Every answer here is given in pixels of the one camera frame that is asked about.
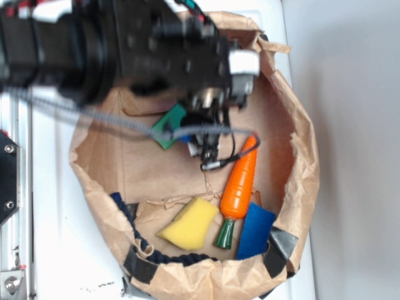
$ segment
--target white plastic part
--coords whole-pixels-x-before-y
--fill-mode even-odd
[[[231,74],[258,76],[260,73],[260,55],[250,50],[232,50],[229,53]]]

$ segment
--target green object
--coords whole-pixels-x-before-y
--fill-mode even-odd
[[[235,225],[235,221],[230,219],[225,219],[224,225],[221,228],[221,232],[215,242],[215,246],[231,249],[232,248],[232,236],[233,236],[233,226]]]
[[[180,104],[174,105],[154,126],[153,129],[161,132],[165,130],[174,130],[181,127],[181,120],[186,115],[186,111]],[[156,139],[156,141],[163,147],[165,150],[168,150],[176,140],[165,140],[165,139]]]

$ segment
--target white wall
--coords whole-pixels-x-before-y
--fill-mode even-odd
[[[294,90],[314,121],[320,300],[400,298],[400,1],[282,0]]]

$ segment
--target orange carrot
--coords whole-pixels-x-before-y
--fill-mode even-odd
[[[256,138],[250,136],[242,151],[253,147],[256,142]],[[234,222],[244,218],[248,212],[256,170],[256,158],[257,149],[247,153],[237,161],[229,177],[221,200],[221,212],[225,216],[225,222],[216,241],[218,247],[231,248]]]

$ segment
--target brown paper bag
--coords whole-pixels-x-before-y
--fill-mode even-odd
[[[82,118],[71,145],[71,166],[79,178],[93,218],[131,284],[157,299],[252,299],[274,289],[298,271],[319,188],[318,150],[313,125],[282,74],[275,70],[275,52],[287,46],[265,41],[248,18],[225,12],[210,13],[217,27],[243,48],[260,53],[261,71],[254,92],[242,111],[231,110],[236,128],[255,129],[258,149],[254,197],[276,214],[266,253],[234,260],[241,224],[235,225],[232,250],[213,246],[223,221],[215,218],[204,259],[190,266],[180,262],[154,264],[148,257],[161,251],[168,256],[188,254],[155,236],[171,222],[193,196],[219,204],[233,166],[201,172],[200,161],[189,156],[186,145],[168,151],[153,140],[127,129]],[[101,105],[103,112],[132,116],[153,125],[173,97],[139,99],[115,89]],[[241,147],[246,137],[237,137]],[[228,156],[231,140],[221,138],[221,156]],[[136,229],[110,198],[120,192],[126,203],[139,203]],[[149,245],[142,247],[143,239]]]

